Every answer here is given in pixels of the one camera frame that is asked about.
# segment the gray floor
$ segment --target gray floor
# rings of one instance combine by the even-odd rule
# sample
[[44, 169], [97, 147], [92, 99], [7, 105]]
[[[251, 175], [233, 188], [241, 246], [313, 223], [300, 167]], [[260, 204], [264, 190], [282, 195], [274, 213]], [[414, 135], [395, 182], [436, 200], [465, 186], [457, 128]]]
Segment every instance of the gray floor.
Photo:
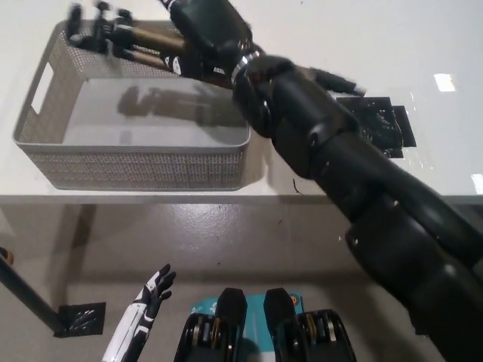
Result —
[[189, 307], [224, 287], [283, 286], [339, 312], [359, 362], [438, 362], [405, 310], [361, 272], [331, 205], [2, 206], [1, 244], [52, 305], [107, 302], [102, 336], [55, 339], [0, 286], [1, 361], [100, 360], [127, 304], [166, 262], [178, 278], [140, 361], [172, 361]]

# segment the gray mesh basket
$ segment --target gray mesh basket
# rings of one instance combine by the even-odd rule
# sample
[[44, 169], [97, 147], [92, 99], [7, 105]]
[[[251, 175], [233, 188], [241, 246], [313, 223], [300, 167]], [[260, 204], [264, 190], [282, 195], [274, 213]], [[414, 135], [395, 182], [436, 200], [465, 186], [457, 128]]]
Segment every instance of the gray mesh basket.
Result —
[[[14, 141], [56, 188], [242, 186], [250, 131], [231, 92], [68, 47], [63, 27], [54, 29], [14, 131]], [[46, 67], [51, 80], [35, 109]]]

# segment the table leg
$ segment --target table leg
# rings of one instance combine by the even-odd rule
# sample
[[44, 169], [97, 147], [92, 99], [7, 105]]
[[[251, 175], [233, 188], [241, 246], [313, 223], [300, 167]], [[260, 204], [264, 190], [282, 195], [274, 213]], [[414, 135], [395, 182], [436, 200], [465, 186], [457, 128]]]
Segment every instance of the table leg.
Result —
[[8, 258], [0, 257], [0, 283], [4, 284], [54, 333], [62, 333], [66, 330], [59, 315], [15, 272], [8, 264]]

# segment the robotic hand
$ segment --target robotic hand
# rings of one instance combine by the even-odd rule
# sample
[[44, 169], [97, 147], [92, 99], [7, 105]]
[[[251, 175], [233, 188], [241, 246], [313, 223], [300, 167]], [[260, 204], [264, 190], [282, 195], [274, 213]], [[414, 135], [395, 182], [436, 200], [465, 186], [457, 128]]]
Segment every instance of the robotic hand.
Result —
[[161, 303], [171, 296], [171, 292], [166, 290], [173, 284], [176, 273], [169, 273], [170, 268], [167, 264], [157, 271], [128, 306], [106, 349], [103, 362], [137, 361]]

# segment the robotic arm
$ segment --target robotic arm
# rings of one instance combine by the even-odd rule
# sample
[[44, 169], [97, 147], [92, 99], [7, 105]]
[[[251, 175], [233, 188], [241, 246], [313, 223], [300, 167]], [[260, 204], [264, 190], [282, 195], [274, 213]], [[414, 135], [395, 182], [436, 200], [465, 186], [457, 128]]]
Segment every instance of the robotic arm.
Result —
[[228, 0], [160, 1], [189, 49], [221, 69], [253, 129], [352, 223], [346, 241], [365, 271], [406, 307], [446, 360], [481, 359], [483, 236], [364, 143], [358, 120], [328, 87], [290, 60], [265, 54]]

